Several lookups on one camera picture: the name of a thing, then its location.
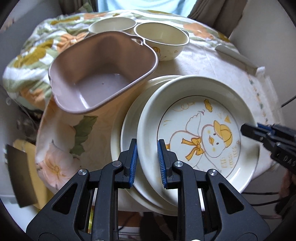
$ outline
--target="stacked plate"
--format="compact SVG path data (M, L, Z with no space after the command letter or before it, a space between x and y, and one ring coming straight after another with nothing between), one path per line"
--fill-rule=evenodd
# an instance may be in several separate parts
M139 160L130 195L152 211L177 215L177 190L166 190L161 182L157 140L164 139L167 149L195 169L217 169L242 192L259 157L259 145L240 134L244 123L255 123L247 104L218 80L163 76L150 80L128 112L118 114L111 154L117 159L137 138Z

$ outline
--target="bowl handle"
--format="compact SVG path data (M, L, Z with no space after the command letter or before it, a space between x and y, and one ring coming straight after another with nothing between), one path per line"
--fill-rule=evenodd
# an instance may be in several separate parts
M143 39L142 37L137 36L137 35L130 35L129 37L131 39L137 39L137 40L139 40L139 42L137 41L137 43L139 43L140 45L145 45L145 39Z

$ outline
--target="black cable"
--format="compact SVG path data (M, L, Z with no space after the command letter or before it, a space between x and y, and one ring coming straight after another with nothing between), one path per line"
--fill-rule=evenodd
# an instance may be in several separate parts
M248 195L277 195L278 192L243 192L242 194L248 194Z
M281 107L284 107L285 105L289 104L290 102L292 102L292 101L295 100L295 99L296 99L296 95L295 95L293 98L289 99L287 102L283 103L283 104L281 105Z
M132 218L133 216L135 216L136 214L137 214L137 213L133 213L132 215L130 215L130 216L124 221L123 225L118 229L118 232L119 232L120 230L122 230L122 229L128 224L128 221L130 221L131 218Z
M253 206L253 207L265 206L265 205L277 203L277 202L280 202L280 201L283 201L283 200L287 200L287 199L290 199L290 196L287 196L287 197L284 197L284 198L280 198L280 199L277 199L277 200L273 200L273 201L270 201L270 202L251 204L251 206Z

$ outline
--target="cream bowl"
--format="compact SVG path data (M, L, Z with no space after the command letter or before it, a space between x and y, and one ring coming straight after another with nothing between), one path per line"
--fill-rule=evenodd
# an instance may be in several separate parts
M136 21L131 18L105 18L90 25L89 32L90 34L98 34L107 31L123 31L128 34L133 34L133 28L136 24Z
M176 58L189 43L189 37L182 30L164 23L141 23L134 28L157 54L159 61Z

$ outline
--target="triangular cutout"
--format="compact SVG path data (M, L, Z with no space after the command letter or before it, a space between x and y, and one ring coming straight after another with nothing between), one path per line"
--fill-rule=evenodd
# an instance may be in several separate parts
M73 184L68 188L68 190L64 193L60 199L52 207L52 210L57 211L59 213L68 214L71 208L71 204L77 189L77 183Z
M230 190L223 183L219 184L219 188L228 214L233 214L244 210L243 204L230 192Z

